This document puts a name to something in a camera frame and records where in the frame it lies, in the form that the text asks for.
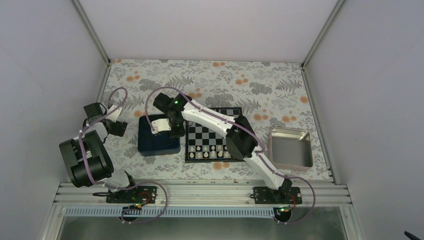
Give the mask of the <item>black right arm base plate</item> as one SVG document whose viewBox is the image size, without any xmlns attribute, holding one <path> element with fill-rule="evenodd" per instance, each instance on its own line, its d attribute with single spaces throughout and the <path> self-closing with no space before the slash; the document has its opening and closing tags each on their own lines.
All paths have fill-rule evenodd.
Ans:
<svg viewBox="0 0 424 240">
<path fill-rule="evenodd" d="M 302 204 L 302 194 L 299 187 L 290 187 L 285 193 L 270 189 L 265 186 L 253 188 L 253 193 L 249 196 L 257 205 L 271 204 Z"/>
</svg>

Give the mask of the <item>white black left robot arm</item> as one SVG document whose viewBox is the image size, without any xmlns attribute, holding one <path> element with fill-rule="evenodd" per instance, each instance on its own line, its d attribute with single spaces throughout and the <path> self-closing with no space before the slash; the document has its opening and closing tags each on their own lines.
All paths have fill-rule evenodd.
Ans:
<svg viewBox="0 0 424 240">
<path fill-rule="evenodd" d="M 106 185 L 112 192 L 119 191 L 124 201 L 134 202 L 139 197 L 139 188 L 129 173 L 115 171 L 104 146 L 108 136 L 124 136 L 128 123 L 118 121 L 123 108 L 95 102 L 83 109 L 86 119 L 80 133 L 59 144 L 70 182 L 77 188 Z"/>
</svg>

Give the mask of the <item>dark blue plastic tray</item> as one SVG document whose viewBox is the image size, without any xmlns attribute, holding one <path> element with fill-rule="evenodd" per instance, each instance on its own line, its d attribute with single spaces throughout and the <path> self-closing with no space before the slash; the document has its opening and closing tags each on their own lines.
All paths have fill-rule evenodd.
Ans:
<svg viewBox="0 0 424 240">
<path fill-rule="evenodd" d="M 143 157 L 178 154 L 181 151 L 179 138 L 171 138 L 170 131 L 153 134 L 146 116 L 138 120 L 137 150 Z"/>
</svg>

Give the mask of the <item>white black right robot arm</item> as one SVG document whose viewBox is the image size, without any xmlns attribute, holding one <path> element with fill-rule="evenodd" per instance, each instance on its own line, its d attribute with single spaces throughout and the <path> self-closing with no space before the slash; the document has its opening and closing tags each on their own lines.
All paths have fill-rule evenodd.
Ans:
<svg viewBox="0 0 424 240">
<path fill-rule="evenodd" d="M 265 144 L 255 135 L 246 117 L 213 111 L 183 93 L 174 98 L 159 93 L 154 98 L 153 106 L 165 117 L 150 123 L 152 134 L 168 132 L 170 138 L 182 137 L 186 133 L 185 121 L 209 128 L 225 138 L 227 151 L 232 157 L 245 161 L 260 174 L 274 202 L 282 204 L 289 199 L 292 181 L 273 166 L 264 154 Z"/>
</svg>

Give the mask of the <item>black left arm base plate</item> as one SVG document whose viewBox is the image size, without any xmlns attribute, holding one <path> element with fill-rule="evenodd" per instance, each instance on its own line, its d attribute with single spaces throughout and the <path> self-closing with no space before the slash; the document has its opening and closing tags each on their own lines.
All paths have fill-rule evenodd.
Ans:
<svg viewBox="0 0 424 240">
<path fill-rule="evenodd" d="M 106 197 L 110 204 L 154 204 L 157 196 L 156 186 L 138 186 L 131 190 L 120 190 L 117 192 L 95 192 L 94 197 Z"/>
</svg>

